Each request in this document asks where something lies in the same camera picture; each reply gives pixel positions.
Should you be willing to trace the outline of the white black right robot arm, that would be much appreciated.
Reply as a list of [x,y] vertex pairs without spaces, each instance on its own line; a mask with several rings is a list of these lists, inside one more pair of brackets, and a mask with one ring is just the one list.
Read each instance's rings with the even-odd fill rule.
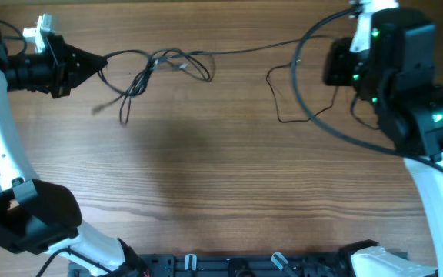
[[437,265],[401,265],[355,253],[356,272],[443,276],[443,85],[435,83],[436,27],[423,12],[395,1],[353,1],[357,29],[335,42],[323,80],[350,86],[371,104],[377,129],[403,156],[427,215]]

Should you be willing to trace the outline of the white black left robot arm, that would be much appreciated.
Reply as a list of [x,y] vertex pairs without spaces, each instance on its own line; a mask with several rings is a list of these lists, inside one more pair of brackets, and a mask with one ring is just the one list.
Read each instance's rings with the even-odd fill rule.
[[62,256],[93,276],[147,276],[148,266],[121,239],[85,222],[73,194],[42,181],[18,135],[11,91],[43,92],[53,98],[70,91],[106,66],[103,56],[67,44],[49,14],[17,33],[34,53],[10,55],[0,30],[0,248],[18,254]]

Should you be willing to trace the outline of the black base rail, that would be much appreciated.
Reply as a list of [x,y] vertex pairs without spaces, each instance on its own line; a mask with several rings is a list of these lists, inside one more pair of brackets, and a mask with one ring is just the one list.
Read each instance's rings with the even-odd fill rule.
[[141,255],[147,276],[155,277],[331,277],[354,276],[351,260],[337,252],[284,255],[286,269],[279,269],[270,255],[201,255],[196,267],[186,266],[184,255]]

